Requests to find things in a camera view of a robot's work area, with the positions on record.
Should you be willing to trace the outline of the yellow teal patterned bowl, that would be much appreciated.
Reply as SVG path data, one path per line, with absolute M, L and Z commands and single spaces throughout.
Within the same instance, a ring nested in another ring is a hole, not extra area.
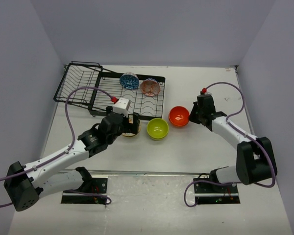
M 137 136 L 137 134 L 134 133 L 122 133 L 122 136 L 127 137 L 127 138 L 132 138 Z

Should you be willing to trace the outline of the orange bowl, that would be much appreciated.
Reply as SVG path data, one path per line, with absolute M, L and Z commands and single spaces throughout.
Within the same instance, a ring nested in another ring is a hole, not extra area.
M 183 106 L 175 106 L 169 112 L 169 118 L 181 117 L 189 119 L 189 111 Z
M 169 121 L 176 128 L 183 128 L 189 123 L 189 119 L 184 117 L 169 118 Z

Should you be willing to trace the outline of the green bowl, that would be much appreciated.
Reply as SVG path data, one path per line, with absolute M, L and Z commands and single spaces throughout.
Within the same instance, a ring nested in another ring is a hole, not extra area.
M 169 132 L 169 125 L 168 123 L 162 118 L 154 118 L 149 121 L 147 124 L 147 132 Z
M 152 140 L 160 141 L 160 140 L 163 140 L 168 135 L 168 132 L 153 131 L 153 132 L 148 132 L 148 135 Z

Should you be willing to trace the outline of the blue patterned bowl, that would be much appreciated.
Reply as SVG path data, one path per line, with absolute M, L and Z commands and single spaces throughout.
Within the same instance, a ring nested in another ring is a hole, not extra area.
M 126 72 L 120 77 L 120 84 L 127 90 L 135 90 L 139 87 L 139 78 L 134 73 Z

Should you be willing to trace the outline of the red patterned bowl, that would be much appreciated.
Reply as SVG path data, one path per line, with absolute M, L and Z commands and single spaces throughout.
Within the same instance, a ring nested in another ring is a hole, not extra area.
M 146 96 L 157 96 L 161 91 L 160 83 L 155 79 L 148 78 L 141 83 L 140 91 Z

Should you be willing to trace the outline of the white floral bowl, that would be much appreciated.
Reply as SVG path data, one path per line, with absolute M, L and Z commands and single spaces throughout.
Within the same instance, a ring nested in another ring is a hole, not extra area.
M 134 122 L 134 118 L 133 118 L 132 115 L 129 115 L 129 116 L 128 116 L 128 121 L 129 121 L 129 123 L 131 123 L 131 124 Z

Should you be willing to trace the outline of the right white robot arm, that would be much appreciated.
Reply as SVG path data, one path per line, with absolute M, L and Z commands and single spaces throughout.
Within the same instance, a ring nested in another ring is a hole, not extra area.
M 236 164 L 214 169 L 210 172 L 209 188 L 213 192 L 222 191 L 226 185 L 241 183 L 257 184 L 272 179 L 270 188 L 275 184 L 277 166 L 271 141 L 267 137 L 259 138 L 231 122 L 224 112 L 217 112 L 213 97 L 200 94 L 194 102 L 189 121 L 205 126 L 218 134 L 236 150 Z

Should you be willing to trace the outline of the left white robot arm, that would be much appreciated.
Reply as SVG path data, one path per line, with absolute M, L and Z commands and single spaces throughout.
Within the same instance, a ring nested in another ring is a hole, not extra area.
M 15 210 L 27 210 L 39 199 L 60 191 L 89 191 L 91 175 L 84 167 L 65 174 L 60 171 L 106 150 L 123 133 L 137 134 L 139 115 L 133 113 L 131 116 L 132 121 L 126 109 L 108 106 L 106 117 L 73 138 L 67 147 L 25 165 L 20 162 L 10 165 L 3 185 Z

